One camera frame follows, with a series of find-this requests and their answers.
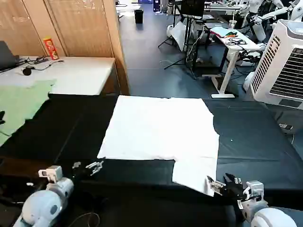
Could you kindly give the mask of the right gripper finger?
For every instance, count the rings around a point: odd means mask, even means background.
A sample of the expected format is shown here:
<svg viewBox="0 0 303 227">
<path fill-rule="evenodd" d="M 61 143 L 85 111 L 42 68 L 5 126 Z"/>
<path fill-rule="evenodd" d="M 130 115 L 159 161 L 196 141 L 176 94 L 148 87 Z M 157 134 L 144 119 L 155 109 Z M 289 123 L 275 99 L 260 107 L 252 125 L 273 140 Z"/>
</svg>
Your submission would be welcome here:
<svg viewBox="0 0 303 227">
<path fill-rule="evenodd" d="M 224 176 L 224 183 L 226 186 L 237 186 L 242 187 L 242 180 L 240 177 L 236 177 L 233 174 L 226 173 Z"/>
<path fill-rule="evenodd" d="M 210 189 L 212 189 L 215 193 L 219 195 L 223 195 L 224 190 L 225 190 L 225 184 L 221 183 L 219 181 L 213 180 L 210 176 L 207 176 L 208 180 L 208 186 Z"/>
</svg>

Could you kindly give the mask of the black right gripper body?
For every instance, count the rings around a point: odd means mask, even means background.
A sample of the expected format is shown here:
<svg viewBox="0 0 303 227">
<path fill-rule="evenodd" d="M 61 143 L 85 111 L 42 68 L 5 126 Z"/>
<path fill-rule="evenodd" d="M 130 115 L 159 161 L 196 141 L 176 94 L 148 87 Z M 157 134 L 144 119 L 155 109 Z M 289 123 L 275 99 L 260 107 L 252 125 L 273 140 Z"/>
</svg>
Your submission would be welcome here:
<svg viewBox="0 0 303 227">
<path fill-rule="evenodd" d="M 231 198 L 234 201 L 246 200 L 247 196 L 243 193 L 244 188 L 241 183 L 227 182 L 225 186 L 221 189 L 223 196 Z"/>
</svg>

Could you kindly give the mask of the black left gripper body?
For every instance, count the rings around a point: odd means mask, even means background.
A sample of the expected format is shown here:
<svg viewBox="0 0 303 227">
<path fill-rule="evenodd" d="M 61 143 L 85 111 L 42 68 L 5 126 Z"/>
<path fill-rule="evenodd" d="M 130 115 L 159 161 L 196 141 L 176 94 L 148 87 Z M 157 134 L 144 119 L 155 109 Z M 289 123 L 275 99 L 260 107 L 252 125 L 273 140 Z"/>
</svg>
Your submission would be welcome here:
<svg viewBox="0 0 303 227">
<path fill-rule="evenodd" d="M 73 182 L 81 181 L 82 179 L 89 177 L 91 173 L 92 170 L 84 166 L 74 167 L 72 169 L 71 180 Z"/>
</svg>

